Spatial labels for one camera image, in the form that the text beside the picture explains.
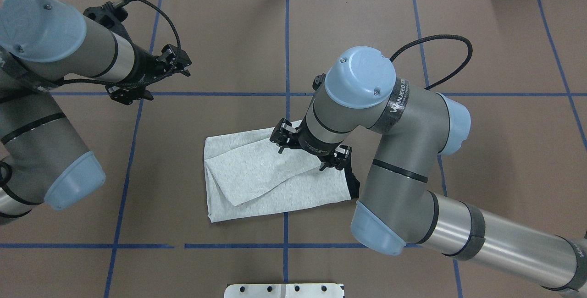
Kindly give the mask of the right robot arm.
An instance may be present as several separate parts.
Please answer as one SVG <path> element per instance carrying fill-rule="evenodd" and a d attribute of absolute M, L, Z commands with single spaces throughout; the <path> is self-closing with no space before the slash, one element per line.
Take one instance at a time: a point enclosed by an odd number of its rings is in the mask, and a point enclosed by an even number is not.
<path fill-rule="evenodd" d="M 300 121 L 281 119 L 270 141 L 317 159 L 320 171 L 354 164 L 346 144 L 357 129 L 379 136 L 350 230 L 357 242 L 397 256 L 409 244 L 476 263 L 565 298 L 586 296 L 586 240 L 516 223 L 432 188 L 439 158 L 471 129 L 468 109 L 399 77 L 382 51 L 354 46 L 314 80 Z"/>

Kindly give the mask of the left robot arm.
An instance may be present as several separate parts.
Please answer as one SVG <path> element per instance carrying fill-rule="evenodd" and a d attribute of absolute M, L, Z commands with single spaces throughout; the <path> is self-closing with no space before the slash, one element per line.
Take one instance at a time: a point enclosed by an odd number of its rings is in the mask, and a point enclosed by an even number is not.
<path fill-rule="evenodd" d="M 170 25 L 175 44 L 153 55 L 123 25 L 133 2 Z M 105 183 L 105 172 L 51 92 L 73 83 L 105 87 L 110 99 L 151 101 L 149 85 L 189 76 L 191 59 L 172 20 L 147 0 L 120 0 L 80 12 L 59 0 L 1 3 L 0 217 L 6 225 L 48 204 L 64 210 Z"/>

